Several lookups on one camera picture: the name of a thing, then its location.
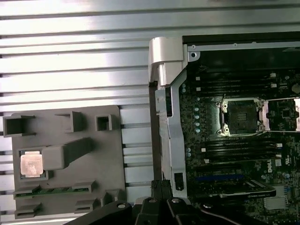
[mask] cpu socket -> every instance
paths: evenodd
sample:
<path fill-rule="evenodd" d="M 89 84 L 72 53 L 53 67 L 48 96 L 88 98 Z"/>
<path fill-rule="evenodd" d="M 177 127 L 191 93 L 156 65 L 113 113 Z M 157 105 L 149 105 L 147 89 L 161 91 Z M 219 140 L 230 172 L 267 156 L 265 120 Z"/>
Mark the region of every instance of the cpu socket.
<path fill-rule="evenodd" d="M 248 136 L 264 130 L 259 121 L 262 101 L 258 98 L 232 98 L 216 102 L 220 108 L 221 136 Z"/>

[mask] capacitor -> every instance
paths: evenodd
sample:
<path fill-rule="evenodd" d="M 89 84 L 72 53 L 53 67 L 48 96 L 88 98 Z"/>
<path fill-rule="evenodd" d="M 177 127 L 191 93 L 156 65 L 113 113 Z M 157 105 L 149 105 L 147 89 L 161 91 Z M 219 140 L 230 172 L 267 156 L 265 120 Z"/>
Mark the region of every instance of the capacitor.
<path fill-rule="evenodd" d="M 286 173 L 286 172 L 283 172 L 282 173 L 282 176 L 284 177 L 284 178 L 286 178 L 286 179 L 289 179 L 291 176 L 290 176 L 290 174 L 289 173 Z"/>

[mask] motherboard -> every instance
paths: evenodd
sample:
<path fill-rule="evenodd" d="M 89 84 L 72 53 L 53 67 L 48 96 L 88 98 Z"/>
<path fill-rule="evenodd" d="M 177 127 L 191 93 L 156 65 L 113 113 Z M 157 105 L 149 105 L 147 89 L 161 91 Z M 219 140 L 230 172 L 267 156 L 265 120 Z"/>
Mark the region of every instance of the motherboard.
<path fill-rule="evenodd" d="M 191 202 L 300 224 L 300 71 L 189 64 L 179 92 Z"/>

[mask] ridged metal surface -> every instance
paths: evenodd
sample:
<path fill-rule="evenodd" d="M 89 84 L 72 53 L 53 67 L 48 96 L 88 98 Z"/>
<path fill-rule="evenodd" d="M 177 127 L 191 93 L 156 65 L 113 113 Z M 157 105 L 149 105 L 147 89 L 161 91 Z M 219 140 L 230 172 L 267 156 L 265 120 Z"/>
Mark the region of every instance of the ridged metal surface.
<path fill-rule="evenodd" d="M 300 30 L 299 0 L 0 1 L 0 112 L 119 105 L 127 196 L 153 179 L 148 43 L 158 36 Z M 0 137 L 0 208 L 15 210 L 11 140 Z M 77 215 L 23 221 L 63 224 Z"/>

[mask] gray plastic cpu tray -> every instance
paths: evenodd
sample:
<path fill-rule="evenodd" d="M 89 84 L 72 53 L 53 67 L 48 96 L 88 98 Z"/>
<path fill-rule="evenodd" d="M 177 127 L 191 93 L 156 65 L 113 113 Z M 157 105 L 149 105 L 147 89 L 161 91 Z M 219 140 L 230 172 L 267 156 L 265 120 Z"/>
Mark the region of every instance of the gray plastic cpu tray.
<path fill-rule="evenodd" d="M 16 218 L 125 200 L 117 106 L 18 112 L 3 124 L 13 142 Z"/>

